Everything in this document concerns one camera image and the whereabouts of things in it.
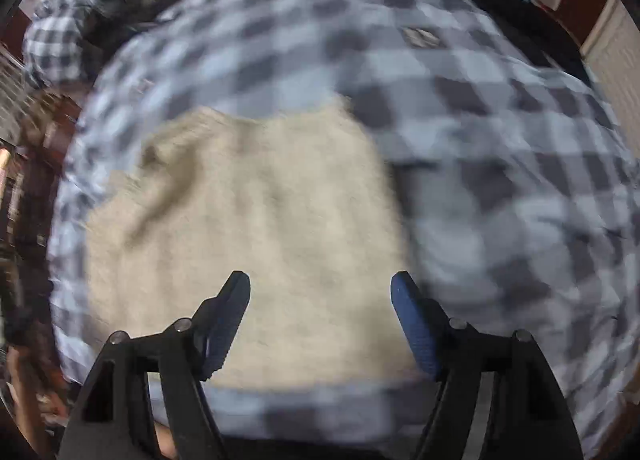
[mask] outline crumpled checkered cloth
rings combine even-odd
[[[66,372],[94,360],[82,224],[110,172],[196,106],[259,118],[337,92],[393,173],[414,279],[481,331],[529,329],[593,455],[640,320],[638,178],[600,93],[532,66],[471,0],[183,0],[163,17],[100,75],[66,160],[49,247]],[[209,395],[227,432],[301,440],[375,443],[429,409],[408,389],[341,390]]]
[[[24,34],[25,81],[33,88],[93,83],[102,53],[86,36],[102,21],[126,15],[144,0],[43,0]]]

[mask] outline screw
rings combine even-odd
[[[466,325],[466,321],[462,321],[462,319],[458,319],[457,317],[452,317],[449,319],[449,326],[454,330],[464,330],[466,328]]]
[[[191,319],[188,317],[181,317],[174,323],[174,328],[177,332],[186,332],[191,328]]]
[[[526,343],[533,339],[533,335],[526,330],[516,330],[516,339],[521,343]]]
[[[128,339],[129,339],[129,334],[127,334],[124,330],[116,330],[113,334],[109,336],[109,342],[112,345],[116,345]]]

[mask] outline beige cloth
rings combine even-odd
[[[389,295],[405,268],[393,193],[340,101],[262,122],[203,108],[153,136],[142,161],[88,220],[103,336],[162,331],[244,270],[251,301],[216,385],[415,376]]]

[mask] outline bed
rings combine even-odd
[[[162,13],[101,72],[66,158],[48,249],[65,373],[82,382],[99,346],[83,224],[111,171],[196,106],[258,119],[338,93],[389,166],[414,279],[481,331],[529,329],[593,456],[638,363],[636,164],[593,76],[533,64],[494,19],[473,0],[182,0]],[[222,433],[389,454],[434,395],[428,380],[207,392]]]

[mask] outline blue rubber tip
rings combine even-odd
[[[411,286],[407,285],[408,281],[412,282]],[[391,303],[415,362],[431,380],[435,380],[440,373],[436,341],[418,308],[417,300],[412,296],[412,290],[417,293],[417,287],[407,273],[398,272],[391,278]]]

